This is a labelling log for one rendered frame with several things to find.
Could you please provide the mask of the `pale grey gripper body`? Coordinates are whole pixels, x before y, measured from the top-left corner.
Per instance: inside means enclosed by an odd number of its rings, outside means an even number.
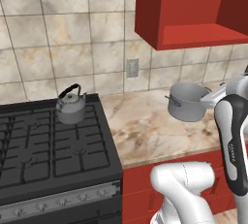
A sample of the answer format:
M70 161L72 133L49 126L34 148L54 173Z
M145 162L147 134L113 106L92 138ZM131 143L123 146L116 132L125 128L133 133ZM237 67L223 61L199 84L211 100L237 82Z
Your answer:
M213 109L216 104L226 96L226 86L220 85L217 89L211 91L201 98L201 104L206 109Z

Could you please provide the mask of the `grey metal pot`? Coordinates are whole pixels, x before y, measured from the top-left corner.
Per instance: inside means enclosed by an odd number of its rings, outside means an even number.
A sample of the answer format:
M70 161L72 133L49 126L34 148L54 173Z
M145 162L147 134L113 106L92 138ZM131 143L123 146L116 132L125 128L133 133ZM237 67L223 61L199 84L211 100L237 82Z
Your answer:
M211 90L191 82L180 82L170 88L168 112L181 121L200 121L206 112L206 107L201 103L201 98Z

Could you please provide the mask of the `red base cabinet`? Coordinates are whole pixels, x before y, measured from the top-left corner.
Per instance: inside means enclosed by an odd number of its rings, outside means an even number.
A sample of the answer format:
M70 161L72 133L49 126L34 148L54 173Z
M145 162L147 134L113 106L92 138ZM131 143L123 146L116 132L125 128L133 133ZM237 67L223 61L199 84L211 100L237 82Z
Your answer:
M212 187L201 195L207 200L213 214L235 208L233 193L229 189L224 174L221 150L214 150L187 157L169 160L174 162L207 162L215 174ZM160 162L124 170L123 177L123 224L149 224L153 214L160 208L163 196L150 184L150 171Z

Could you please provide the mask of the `black gas stove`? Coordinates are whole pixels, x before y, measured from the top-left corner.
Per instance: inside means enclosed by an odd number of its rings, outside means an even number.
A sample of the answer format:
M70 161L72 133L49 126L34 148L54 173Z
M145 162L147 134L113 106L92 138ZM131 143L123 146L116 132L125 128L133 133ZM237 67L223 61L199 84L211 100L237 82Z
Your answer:
M0 224L122 224L123 170L99 96L86 96L76 125L61 123L55 104L0 106Z

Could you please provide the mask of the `grey wall outlet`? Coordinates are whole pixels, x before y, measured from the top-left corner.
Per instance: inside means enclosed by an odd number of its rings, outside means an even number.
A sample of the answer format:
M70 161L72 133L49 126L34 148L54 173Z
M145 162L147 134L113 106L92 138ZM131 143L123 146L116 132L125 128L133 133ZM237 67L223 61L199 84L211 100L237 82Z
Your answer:
M139 64L138 58L127 60L126 73L128 78L136 78L139 75Z

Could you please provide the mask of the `red open wall cabinet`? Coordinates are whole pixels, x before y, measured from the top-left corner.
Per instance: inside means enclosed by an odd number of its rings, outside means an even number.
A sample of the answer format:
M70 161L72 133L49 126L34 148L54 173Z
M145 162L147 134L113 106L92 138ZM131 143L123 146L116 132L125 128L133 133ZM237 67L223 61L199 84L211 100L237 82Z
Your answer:
M135 31L157 50L248 44L248 0L136 0Z

